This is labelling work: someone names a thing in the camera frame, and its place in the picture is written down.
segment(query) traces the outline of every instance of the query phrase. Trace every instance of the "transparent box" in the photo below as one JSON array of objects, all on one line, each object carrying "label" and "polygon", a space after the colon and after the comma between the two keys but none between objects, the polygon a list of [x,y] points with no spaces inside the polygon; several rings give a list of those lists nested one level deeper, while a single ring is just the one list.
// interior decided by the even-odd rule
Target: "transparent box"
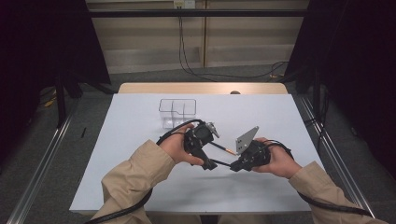
[{"label": "transparent box", "polygon": [[159,111],[163,128],[172,129],[188,120],[195,119],[196,101],[193,99],[161,99]]}]

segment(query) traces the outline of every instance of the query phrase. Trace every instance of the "black pen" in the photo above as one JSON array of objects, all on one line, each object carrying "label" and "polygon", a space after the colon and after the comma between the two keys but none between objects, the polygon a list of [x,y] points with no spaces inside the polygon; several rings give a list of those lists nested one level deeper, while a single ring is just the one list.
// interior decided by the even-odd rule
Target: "black pen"
[{"label": "black pen", "polygon": [[224,150],[224,151],[226,151],[226,152],[228,152],[228,153],[230,153],[230,154],[236,156],[236,154],[235,154],[232,150],[230,150],[230,149],[228,149],[228,148],[222,147],[221,145],[218,145],[218,144],[216,144],[216,143],[214,143],[214,142],[209,142],[209,143],[212,144],[212,145],[215,146],[215,147],[218,147],[218,148],[221,149],[221,150]]}]

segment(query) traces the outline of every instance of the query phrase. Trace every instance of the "long sleeve shirt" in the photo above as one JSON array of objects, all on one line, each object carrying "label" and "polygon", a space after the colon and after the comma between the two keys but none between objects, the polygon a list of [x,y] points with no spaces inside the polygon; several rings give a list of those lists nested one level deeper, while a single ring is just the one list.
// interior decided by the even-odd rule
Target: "long sleeve shirt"
[{"label": "long sleeve shirt", "polygon": [[[128,161],[113,168],[102,180],[105,203],[93,218],[128,208],[142,198],[158,183],[164,181],[175,166],[169,155],[148,140]],[[358,207],[344,196],[329,176],[312,162],[290,179],[291,185],[303,195],[322,203]],[[315,223],[386,223],[362,215],[323,210],[311,206]],[[106,223],[151,223],[143,207],[123,217]]]}]

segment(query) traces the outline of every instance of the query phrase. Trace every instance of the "white tabletop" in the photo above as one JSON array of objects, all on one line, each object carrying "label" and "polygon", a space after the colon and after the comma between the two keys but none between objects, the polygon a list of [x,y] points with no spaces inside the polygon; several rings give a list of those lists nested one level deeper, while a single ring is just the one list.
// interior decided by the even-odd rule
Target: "white tabletop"
[{"label": "white tabletop", "polygon": [[[127,160],[147,139],[156,142],[163,129],[158,111],[161,99],[195,99],[196,118],[214,122],[216,143],[235,151],[234,140],[255,126],[257,137],[277,140],[291,149],[302,166],[317,161],[323,167],[297,107],[288,94],[116,94],[107,112],[91,159],[70,207],[89,214],[103,205],[101,179]],[[231,163],[237,157],[211,145],[209,158]],[[169,178],[153,190],[145,205],[149,213],[225,214],[309,211],[288,180],[270,174],[240,171],[226,166],[204,171],[178,164]]]}]

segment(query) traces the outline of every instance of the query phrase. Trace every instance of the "hand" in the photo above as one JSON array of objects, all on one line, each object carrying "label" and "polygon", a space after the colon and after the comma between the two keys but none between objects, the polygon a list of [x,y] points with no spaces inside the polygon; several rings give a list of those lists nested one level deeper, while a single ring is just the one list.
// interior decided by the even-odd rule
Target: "hand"
[{"label": "hand", "polygon": [[193,157],[184,150],[184,133],[193,127],[194,125],[190,123],[179,128],[174,134],[170,135],[160,144],[160,147],[174,160],[176,164],[181,161],[188,162],[192,165],[204,164],[203,160]]},{"label": "hand", "polygon": [[[263,137],[255,140],[259,142],[267,141],[267,139]],[[282,147],[273,146],[269,147],[269,150],[271,152],[270,163],[263,166],[253,167],[253,171],[258,173],[271,173],[273,175],[290,179],[302,168]]]}]

